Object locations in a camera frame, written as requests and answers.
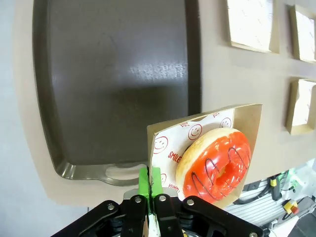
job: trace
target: white paper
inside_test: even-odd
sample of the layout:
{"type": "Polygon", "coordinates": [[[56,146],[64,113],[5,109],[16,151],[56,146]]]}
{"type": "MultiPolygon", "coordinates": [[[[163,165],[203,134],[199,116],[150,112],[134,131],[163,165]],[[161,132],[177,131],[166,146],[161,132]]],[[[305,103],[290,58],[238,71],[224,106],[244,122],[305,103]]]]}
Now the white paper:
{"type": "Polygon", "coordinates": [[[312,81],[298,81],[299,98],[295,103],[292,126],[307,124],[310,115],[312,89],[315,85],[316,82],[312,81]]]}
{"type": "Polygon", "coordinates": [[[184,199],[182,190],[176,185],[176,169],[186,149],[206,132],[219,127],[233,127],[234,109],[208,115],[201,121],[184,122],[160,132],[155,139],[153,167],[160,167],[161,184],[178,192],[184,199]]]}
{"type": "Polygon", "coordinates": [[[228,0],[233,42],[270,51],[273,0],[228,0]]]}
{"type": "Polygon", "coordinates": [[[315,23],[300,12],[296,12],[300,59],[315,61],[315,23]]]}

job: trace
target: paper donut bag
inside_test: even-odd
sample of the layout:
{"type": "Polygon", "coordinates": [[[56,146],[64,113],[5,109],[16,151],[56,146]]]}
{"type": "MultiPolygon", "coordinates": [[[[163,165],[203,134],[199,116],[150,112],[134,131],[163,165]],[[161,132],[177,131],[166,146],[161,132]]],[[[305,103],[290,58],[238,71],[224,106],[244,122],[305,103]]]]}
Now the paper donut bag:
{"type": "MultiPolygon", "coordinates": [[[[261,104],[237,105],[185,118],[165,121],[147,127],[150,175],[152,167],[159,167],[163,187],[175,189],[180,200],[185,197],[176,185],[176,169],[186,149],[200,136],[220,127],[235,128],[244,133],[254,152],[261,104]]],[[[240,184],[214,205],[224,208],[239,198],[247,174],[240,184]]]]}

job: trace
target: smiley face print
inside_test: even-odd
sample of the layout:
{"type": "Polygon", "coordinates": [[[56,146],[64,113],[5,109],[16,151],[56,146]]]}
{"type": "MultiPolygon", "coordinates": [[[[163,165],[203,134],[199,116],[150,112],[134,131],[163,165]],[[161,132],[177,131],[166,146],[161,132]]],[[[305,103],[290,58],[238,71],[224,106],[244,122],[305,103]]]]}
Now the smiley face print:
{"type": "Polygon", "coordinates": [[[163,152],[167,146],[168,146],[168,138],[166,138],[165,136],[156,138],[154,154],[159,154],[160,152],[163,152]]]}
{"type": "Polygon", "coordinates": [[[200,124],[196,124],[189,130],[188,137],[190,140],[197,139],[202,133],[202,126],[200,124]]]}
{"type": "Polygon", "coordinates": [[[232,127],[232,121],[230,118],[224,118],[221,121],[221,124],[219,125],[219,127],[232,127]]]}

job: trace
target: red text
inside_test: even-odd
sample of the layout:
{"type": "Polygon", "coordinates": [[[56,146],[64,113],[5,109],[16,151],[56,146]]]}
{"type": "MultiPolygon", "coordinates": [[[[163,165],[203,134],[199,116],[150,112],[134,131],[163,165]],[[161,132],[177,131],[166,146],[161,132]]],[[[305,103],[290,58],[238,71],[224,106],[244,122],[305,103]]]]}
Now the red text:
{"type": "Polygon", "coordinates": [[[179,188],[173,184],[169,184],[168,188],[175,189],[175,191],[177,191],[178,193],[180,192],[179,188]]]}
{"type": "Polygon", "coordinates": [[[182,124],[180,124],[181,127],[187,127],[190,126],[187,122],[183,122],[182,124]]]}
{"type": "Polygon", "coordinates": [[[170,154],[168,155],[168,158],[170,158],[173,161],[179,163],[182,157],[179,156],[178,154],[174,153],[174,152],[170,152],[170,154]]]}

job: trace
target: yellow part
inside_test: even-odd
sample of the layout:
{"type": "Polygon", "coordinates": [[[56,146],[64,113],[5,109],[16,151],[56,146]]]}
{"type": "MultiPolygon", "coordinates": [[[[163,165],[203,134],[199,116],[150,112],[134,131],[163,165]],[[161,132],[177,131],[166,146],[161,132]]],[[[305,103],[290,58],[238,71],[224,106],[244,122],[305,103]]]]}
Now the yellow part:
{"type": "Polygon", "coordinates": [[[287,214],[291,214],[292,213],[291,208],[293,206],[297,207],[297,202],[293,201],[293,200],[290,200],[290,201],[287,202],[286,205],[283,206],[283,208],[284,208],[284,210],[286,211],[287,214]]]}
{"type": "Polygon", "coordinates": [[[271,185],[272,187],[275,187],[275,186],[277,185],[277,180],[276,180],[276,179],[271,179],[271,180],[270,180],[270,185],[271,185]]]}

